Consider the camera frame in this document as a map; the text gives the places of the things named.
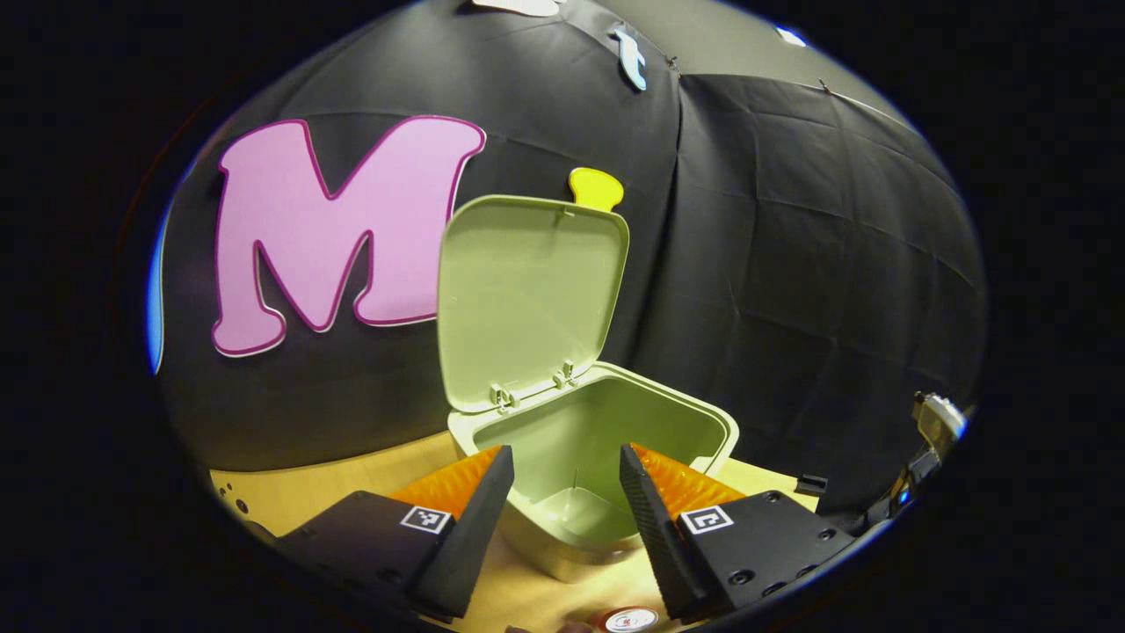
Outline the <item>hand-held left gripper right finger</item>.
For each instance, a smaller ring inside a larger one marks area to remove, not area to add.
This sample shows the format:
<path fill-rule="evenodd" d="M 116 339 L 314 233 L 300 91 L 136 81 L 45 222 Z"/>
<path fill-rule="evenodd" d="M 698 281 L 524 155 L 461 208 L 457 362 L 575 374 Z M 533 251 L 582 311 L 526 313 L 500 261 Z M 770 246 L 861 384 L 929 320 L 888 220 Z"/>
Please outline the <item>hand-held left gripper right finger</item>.
<path fill-rule="evenodd" d="M 674 504 L 673 483 L 703 492 L 716 479 L 634 442 L 621 446 L 619 479 L 672 620 L 754 608 L 813 580 L 856 540 L 776 490 Z"/>

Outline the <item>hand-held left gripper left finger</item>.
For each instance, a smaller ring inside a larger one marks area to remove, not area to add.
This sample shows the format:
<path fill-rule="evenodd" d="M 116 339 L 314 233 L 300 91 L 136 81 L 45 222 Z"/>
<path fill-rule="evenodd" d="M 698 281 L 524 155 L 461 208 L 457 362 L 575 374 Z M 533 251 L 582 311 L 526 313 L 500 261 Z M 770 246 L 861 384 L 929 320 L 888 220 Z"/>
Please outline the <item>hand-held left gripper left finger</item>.
<path fill-rule="evenodd" d="M 461 620 L 513 480 L 512 449 L 490 447 L 392 496 L 346 494 L 272 544 L 358 600 Z"/>

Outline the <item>red pop can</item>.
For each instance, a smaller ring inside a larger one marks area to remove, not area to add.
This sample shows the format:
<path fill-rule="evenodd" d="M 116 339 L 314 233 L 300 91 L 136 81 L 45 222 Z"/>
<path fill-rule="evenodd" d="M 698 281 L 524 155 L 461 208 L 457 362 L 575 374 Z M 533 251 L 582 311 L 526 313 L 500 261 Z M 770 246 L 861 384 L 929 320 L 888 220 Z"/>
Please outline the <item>red pop can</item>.
<path fill-rule="evenodd" d="M 602 633 L 644 633 L 655 629 L 660 621 L 659 613 L 652 608 L 627 606 L 606 611 L 596 617 L 595 624 Z"/>

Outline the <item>pale green desktop garbage bin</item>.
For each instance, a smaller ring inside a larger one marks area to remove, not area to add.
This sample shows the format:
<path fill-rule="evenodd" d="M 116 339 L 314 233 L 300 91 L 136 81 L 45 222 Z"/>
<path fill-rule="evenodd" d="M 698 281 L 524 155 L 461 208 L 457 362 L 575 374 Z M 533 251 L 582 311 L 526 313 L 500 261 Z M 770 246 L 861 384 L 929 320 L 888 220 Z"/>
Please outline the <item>pale green desktop garbage bin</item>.
<path fill-rule="evenodd" d="M 459 455 L 508 446 L 498 530 L 566 584 L 642 548 L 619 480 L 636 442 L 703 474 L 737 422 L 713 404 L 601 359 L 629 252 L 616 212 L 489 195 L 451 216 L 439 248 L 439 369 Z"/>

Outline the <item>wooden desktop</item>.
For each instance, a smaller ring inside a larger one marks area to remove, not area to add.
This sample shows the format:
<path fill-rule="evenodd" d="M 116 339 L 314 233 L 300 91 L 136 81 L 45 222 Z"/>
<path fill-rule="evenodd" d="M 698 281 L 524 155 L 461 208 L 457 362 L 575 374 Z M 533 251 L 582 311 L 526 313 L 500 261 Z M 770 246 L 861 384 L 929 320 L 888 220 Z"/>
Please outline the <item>wooden desktop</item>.
<path fill-rule="evenodd" d="M 354 491 L 394 492 L 406 483 L 454 463 L 454 438 L 443 432 L 366 455 L 274 471 L 208 471 L 210 483 L 230 509 L 245 514 L 274 535 L 297 528 Z M 490 539 L 482 579 L 462 633 L 557 633 L 566 622 L 587 622 L 614 608 L 642 606 L 658 613 L 664 604 L 644 553 L 621 564 L 598 566 L 578 584 L 562 584 L 526 564 L 500 535 Z"/>

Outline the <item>black backdrop cloth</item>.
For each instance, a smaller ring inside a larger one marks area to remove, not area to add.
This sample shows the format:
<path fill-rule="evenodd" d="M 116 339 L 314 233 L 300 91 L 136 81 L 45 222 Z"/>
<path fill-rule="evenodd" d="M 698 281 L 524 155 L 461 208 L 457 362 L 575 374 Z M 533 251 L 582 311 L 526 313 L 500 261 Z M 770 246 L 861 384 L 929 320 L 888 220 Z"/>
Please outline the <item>black backdrop cloth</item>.
<path fill-rule="evenodd" d="M 601 359 L 731 414 L 734 456 L 876 500 L 918 391 L 976 401 L 968 204 L 896 107 L 721 0 L 413 0 L 220 124 L 165 206 L 138 370 L 202 465 L 273 471 L 446 424 L 439 248 L 475 198 L 616 212 Z"/>

